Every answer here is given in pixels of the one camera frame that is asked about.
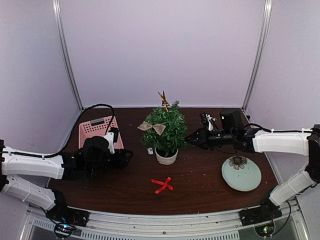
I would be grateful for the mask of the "burlap bow ornament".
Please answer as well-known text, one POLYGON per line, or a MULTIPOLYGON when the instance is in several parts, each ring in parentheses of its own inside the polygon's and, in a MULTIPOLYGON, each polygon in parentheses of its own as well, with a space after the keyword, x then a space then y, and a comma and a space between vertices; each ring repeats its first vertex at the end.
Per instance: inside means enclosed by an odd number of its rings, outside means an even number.
POLYGON ((139 130, 148 131, 154 129, 157 135, 161 136, 166 129, 166 126, 161 123, 151 124, 149 122, 144 121, 138 127, 139 130))

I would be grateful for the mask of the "red bow ornament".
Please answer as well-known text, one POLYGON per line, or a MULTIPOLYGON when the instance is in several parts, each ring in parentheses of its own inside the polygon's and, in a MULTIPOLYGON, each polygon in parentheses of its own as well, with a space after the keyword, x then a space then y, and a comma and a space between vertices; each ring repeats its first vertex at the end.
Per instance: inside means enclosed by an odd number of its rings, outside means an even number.
POLYGON ((159 180, 156 180, 156 179, 151 179, 151 182, 154 183, 154 184, 157 184, 159 186, 161 186, 159 189, 157 189, 155 191, 155 194, 160 194, 161 192, 163 192, 165 189, 169 189, 171 191, 174 190, 174 187, 172 185, 170 185, 170 182, 171 182, 172 178, 170 176, 168 176, 166 178, 165 181, 159 181, 159 180))

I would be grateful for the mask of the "gold star ornament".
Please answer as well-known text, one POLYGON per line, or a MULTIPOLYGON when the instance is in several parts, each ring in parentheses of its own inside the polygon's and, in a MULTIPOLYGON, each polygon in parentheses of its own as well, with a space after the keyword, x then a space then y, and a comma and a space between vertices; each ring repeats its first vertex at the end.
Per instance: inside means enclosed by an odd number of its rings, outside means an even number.
POLYGON ((157 92, 160 99, 161 99, 161 105, 163 107, 163 110, 165 112, 168 112, 169 111, 169 107, 170 107, 170 104, 169 102, 167 101, 167 98, 166 98, 166 94, 165 94, 165 91, 163 90, 162 93, 160 92, 157 92))

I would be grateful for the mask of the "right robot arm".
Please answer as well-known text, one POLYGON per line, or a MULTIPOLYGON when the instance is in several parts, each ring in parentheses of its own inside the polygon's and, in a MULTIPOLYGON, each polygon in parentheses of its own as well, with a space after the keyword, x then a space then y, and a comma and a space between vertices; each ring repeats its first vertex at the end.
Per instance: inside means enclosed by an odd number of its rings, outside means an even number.
POLYGON ((202 128, 185 138, 185 141, 203 150, 232 145, 244 153, 291 153, 308 157, 308 164, 289 180, 272 189, 256 210, 259 220, 268 220, 276 207, 320 182, 320 126, 310 129, 274 130, 256 123, 244 124, 238 108, 227 108, 219 114, 222 128, 214 118, 201 113, 202 128))

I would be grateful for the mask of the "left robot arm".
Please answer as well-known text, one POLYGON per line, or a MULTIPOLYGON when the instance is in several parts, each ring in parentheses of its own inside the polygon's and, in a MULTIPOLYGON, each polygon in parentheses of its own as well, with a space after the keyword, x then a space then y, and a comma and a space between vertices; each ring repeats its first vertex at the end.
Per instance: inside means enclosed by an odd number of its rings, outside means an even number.
POLYGON ((92 179, 109 168, 126 168, 133 152, 124 148, 116 117, 80 123, 78 149, 66 152, 62 148, 52 154, 19 151, 0 142, 0 192, 52 212, 61 222, 72 218, 62 192, 38 186, 22 178, 48 177, 63 181, 92 179))

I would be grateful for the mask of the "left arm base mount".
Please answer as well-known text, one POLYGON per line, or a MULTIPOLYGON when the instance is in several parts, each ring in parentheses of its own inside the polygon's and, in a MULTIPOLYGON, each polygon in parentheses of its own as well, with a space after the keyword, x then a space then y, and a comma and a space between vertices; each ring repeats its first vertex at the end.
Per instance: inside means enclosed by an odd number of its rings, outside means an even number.
POLYGON ((79 227, 86 227, 90 213, 70 207, 53 207, 44 210, 45 216, 54 224, 53 233, 59 239, 69 238, 79 227))

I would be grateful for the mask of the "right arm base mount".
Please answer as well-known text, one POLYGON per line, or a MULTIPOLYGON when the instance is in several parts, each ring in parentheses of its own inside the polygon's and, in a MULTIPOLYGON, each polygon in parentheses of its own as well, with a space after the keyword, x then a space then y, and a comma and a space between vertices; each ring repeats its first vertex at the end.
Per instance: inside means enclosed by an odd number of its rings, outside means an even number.
POLYGON ((255 233, 262 238, 272 237, 276 233, 275 219, 283 215, 279 209, 270 212, 261 206, 244 208, 238 214, 242 226, 253 226, 255 233))

